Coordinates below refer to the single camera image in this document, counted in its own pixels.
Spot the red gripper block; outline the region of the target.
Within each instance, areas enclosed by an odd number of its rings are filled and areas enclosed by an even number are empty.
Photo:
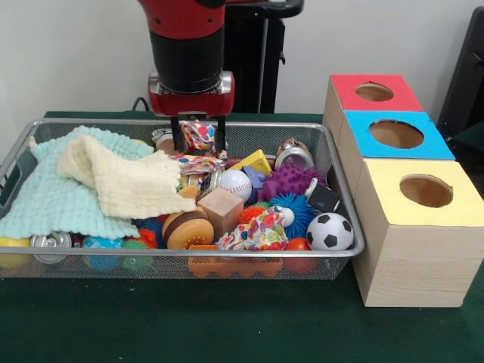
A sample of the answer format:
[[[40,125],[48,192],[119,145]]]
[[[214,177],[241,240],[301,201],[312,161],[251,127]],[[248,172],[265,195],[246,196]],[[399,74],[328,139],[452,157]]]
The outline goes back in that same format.
[[[186,143],[182,132],[179,114],[206,114],[216,116],[216,152],[226,149],[225,121],[234,106],[235,91],[229,93],[203,93],[200,95],[179,95],[174,93],[157,94],[148,91],[153,112],[158,116],[170,116],[174,148],[180,154],[185,153]]]

